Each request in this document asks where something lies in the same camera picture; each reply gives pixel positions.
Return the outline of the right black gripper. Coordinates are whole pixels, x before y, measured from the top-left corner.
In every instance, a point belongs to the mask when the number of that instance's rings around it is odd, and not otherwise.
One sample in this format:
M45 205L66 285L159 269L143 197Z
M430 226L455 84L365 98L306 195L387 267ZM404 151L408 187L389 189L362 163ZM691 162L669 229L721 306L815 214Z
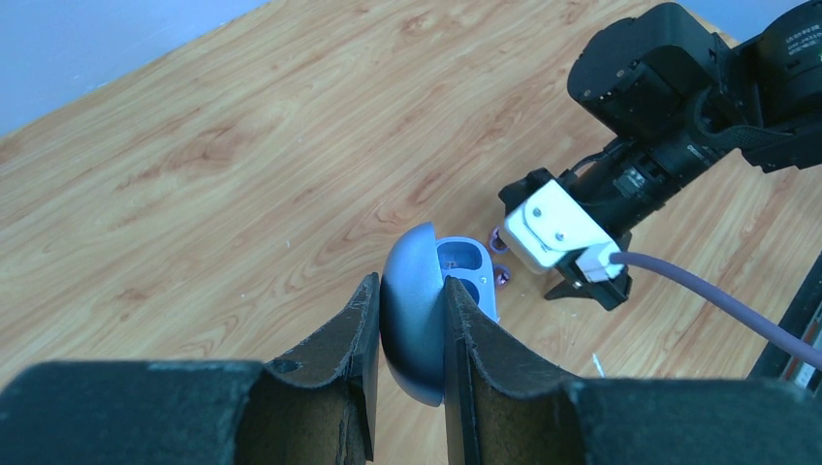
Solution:
M585 169L584 173L571 168L553 175L541 168L503 187L498 196L505 217L539 188L555 180L615 240L619 252L624 252L633 228L706 171L707 150L690 141L663 141L652 146L615 139L578 165ZM591 299L610 311L628 299L633 285L628 266L623 264L623 271L614 279L585 282L573 263L579 255L573 252L551 269L562 280L546 292L546 300Z

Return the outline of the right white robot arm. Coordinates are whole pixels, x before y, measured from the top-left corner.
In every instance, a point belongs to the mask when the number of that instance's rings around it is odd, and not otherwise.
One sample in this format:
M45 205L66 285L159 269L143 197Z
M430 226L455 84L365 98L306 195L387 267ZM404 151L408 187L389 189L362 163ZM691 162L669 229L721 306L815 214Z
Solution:
M561 275L547 299L611 310L632 280L609 254L728 153L765 172L820 164L821 5L806 1L728 46L682 6L659 4L595 34L567 91L614 139L561 174L533 170L505 186L497 236L535 273Z

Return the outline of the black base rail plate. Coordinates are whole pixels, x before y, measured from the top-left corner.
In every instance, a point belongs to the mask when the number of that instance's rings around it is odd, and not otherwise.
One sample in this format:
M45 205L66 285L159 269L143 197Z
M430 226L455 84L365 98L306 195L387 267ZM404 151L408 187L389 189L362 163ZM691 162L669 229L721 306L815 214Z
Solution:
M821 350L821 255L818 255L779 324L816 350ZM810 391L821 392L821 371L768 343L747 375L748 379L771 378Z

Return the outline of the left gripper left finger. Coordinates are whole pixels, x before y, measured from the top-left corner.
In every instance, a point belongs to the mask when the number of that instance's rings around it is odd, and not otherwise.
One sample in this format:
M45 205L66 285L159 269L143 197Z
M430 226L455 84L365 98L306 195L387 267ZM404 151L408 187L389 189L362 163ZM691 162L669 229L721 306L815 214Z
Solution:
M363 464L374 457L379 286L259 360L53 360L1 392L5 464Z

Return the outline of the blue-grey earbud case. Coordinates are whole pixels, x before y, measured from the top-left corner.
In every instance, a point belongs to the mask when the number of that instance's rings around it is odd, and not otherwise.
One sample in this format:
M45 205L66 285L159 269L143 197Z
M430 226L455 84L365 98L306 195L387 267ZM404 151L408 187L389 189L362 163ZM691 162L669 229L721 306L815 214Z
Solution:
M458 279L479 309L498 322L487 248L465 236L438 237L431 222L392 247L380 284L380 337L388 367L416 401L438 407L445 393L445 280Z

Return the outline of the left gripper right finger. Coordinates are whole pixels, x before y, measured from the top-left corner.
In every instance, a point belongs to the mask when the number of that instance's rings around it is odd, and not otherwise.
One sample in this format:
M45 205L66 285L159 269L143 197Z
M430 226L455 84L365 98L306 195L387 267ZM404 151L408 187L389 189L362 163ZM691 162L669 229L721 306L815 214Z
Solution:
M445 299L453 464L817 464L821 402L768 380L579 378L484 315L460 280Z

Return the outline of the purple earbud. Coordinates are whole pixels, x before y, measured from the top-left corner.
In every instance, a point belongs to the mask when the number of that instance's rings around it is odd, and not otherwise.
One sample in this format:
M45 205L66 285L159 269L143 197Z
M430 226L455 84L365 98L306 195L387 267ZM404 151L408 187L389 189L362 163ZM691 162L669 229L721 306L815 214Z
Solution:
M503 264L496 264L493 267L494 284L498 289L504 288L511 280L510 269Z
M495 227L490 232L489 248L494 254L504 254L509 248L500 235L499 227Z

